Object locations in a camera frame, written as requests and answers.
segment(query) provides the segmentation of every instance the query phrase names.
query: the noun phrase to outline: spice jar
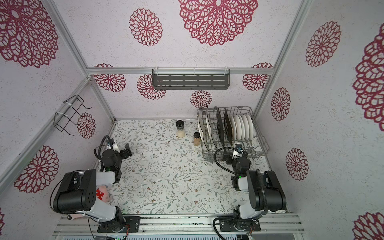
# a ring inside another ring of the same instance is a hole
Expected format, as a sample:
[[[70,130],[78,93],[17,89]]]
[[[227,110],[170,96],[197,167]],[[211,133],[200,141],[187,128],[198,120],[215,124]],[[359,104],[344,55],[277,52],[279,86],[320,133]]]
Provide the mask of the spice jar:
[[[176,122],[176,136],[177,137],[184,137],[185,136],[184,121],[182,121],[182,120],[178,120]]]
[[[195,132],[195,133],[193,134],[193,137],[194,137],[194,139],[193,139],[193,145],[194,145],[194,146],[199,146],[199,145],[200,145],[200,133],[199,133],[199,132]]]

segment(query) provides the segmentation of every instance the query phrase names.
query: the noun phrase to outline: floral table surface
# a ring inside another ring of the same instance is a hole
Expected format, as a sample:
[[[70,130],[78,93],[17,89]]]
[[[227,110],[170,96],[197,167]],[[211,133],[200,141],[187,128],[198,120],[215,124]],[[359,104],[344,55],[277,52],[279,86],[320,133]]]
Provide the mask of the floral table surface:
[[[110,204],[123,214],[224,214],[248,200],[232,188],[232,174],[205,161],[193,145],[197,120],[184,120],[184,138],[176,120],[122,120],[112,134],[119,147],[128,142],[133,155],[123,160],[121,180],[109,190]],[[252,140],[258,146],[257,139]],[[269,170],[264,157],[251,169]]]

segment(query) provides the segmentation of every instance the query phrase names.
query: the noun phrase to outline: red flower pattern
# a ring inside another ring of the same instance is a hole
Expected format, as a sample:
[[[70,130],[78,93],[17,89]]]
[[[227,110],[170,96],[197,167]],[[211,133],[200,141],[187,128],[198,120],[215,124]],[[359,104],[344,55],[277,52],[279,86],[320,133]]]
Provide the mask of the red flower pattern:
[[[49,65],[56,58],[58,35],[39,0],[0,1],[0,52],[23,67]]]
[[[59,159],[49,146],[43,146],[13,184],[21,192],[43,190],[55,179]]]
[[[223,45],[233,41],[252,21],[257,0],[179,0],[184,28],[200,43]]]
[[[208,91],[198,90],[191,95],[191,103],[197,108],[205,108],[212,102],[212,95]]]
[[[281,121],[287,117],[291,107],[291,98],[285,88],[279,88],[273,94],[271,101],[271,113],[276,121]]]
[[[292,148],[286,157],[286,166],[289,174],[296,180],[304,180],[308,174],[308,161],[304,153],[297,148]]]
[[[362,61],[356,66],[356,104],[364,109],[364,117],[372,119],[384,131],[384,24],[379,34],[364,48]]]
[[[340,26],[330,21],[317,29],[308,43],[306,58],[309,65],[323,65],[333,56],[340,42]]]
[[[140,76],[137,80],[137,89],[141,95],[152,100],[162,98],[167,92],[166,90],[156,90],[153,88],[151,74]]]
[[[109,64],[98,64],[96,68],[114,68]],[[94,74],[93,77],[98,85],[110,92],[120,92],[125,88],[125,78],[123,74]]]
[[[96,130],[95,119],[89,113],[83,113],[77,121],[77,130],[83,138],[90,138]]]
[[[366,212],[359,215],[359,219],[354,221],[353,226],[354,240],[382,240],[384,239],[384,216],[377,212],[371,214]]]
[[[253,68],[272,68],[270,63],[259,63]],[[246,74],[243,76],[243,85],[246,89],[257,91],[264,88],[269,76],[267,74]]]
[[[1,230],[3,229],[4,225],[5,225],[4,214],[1,212],[1,207],[0,207],[0,236],[1,236]]]
[[[148,9],[137,9],[131,15],[129,28],[133,37],[144,46],[157,44],[163,35],[158,17]]]

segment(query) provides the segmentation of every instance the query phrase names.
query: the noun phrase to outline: dish rack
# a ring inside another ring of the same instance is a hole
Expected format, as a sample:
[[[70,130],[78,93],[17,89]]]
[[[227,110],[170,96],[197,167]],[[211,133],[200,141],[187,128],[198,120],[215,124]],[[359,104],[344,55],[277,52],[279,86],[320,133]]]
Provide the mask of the dish rack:
[[[218,137],[218,128],[217,128],[217,118],[216,118],[216,113],[217,109],[220,111],[221,118],[223,119],[224,123],[224,111],[227,109],[228,116],[235,116],[235,115],[245,115],[249,114],[252,118],[253,116],[253,111],[250,107],[248,106],[234,106],[234,107],[213,107],[213,108],[200,108],[197,111],[197,118],[200,123],[202,123],[205,127],[204,131],[204,139],[206,140],[207,147],[209,150],[205,147],[205,144],[203,140],[201,140],[201,150],[202,150],[202,156],[205,160],[207,161],[214,161],[214,154],[217,149],[223,147],[223,144],[220,142],[219,137]],[[213,133],[213,138],[211,139],[209,134],[208,134],[208,127],[207,127],[207,121],[205,119],[206,115],[208,116],[210,123],[211,123],[211,128],[212,128],[212,133]],[[264,136],[261,135],[261,132],[255,123],[255,120],[252,119],[253,126],[255,127],[253,138],[251,140],[232,140],[233,146],[231,146],[227,133],[224,130],[224,146],[226,147],[234,147],[235,143],[240,143],[243,146],[243,149],[248,153],[248,159],[258,159],[260,156],[264,156],[268,151],[269,151],[269,145],[267,141],[265,140]],[[224,150],[220,151],[216,158],[218,161],[221,161],[223,158],[223,153]]]

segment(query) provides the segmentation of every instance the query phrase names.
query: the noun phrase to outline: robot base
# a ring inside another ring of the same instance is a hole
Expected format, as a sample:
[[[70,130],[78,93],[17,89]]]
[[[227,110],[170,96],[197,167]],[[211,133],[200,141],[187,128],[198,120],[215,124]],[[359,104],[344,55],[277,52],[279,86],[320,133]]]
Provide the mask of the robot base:
[[[239,219],[236,214],[238,212],[238,208],[233,210],[233,216],[222,216],[224,218],[232,218],[232,219]],[[232,222],[232,221],[223,221],[220,220],[220,231],[222,232],[259,232],[261,230],[260,224],[258,220],[255,220],[253,222]]]
[[[125,222],[129,224],[129,232],[138,232],[139,230],[139,225],[140,225],[140,217],[124,217]],[[99,228],[97,229],[98,233],[112,233],[111,229],[107,229],[105,225],[101,225],[102,223],[99,224]],[[124,226],[119,232],[127,232],[127,227]]]

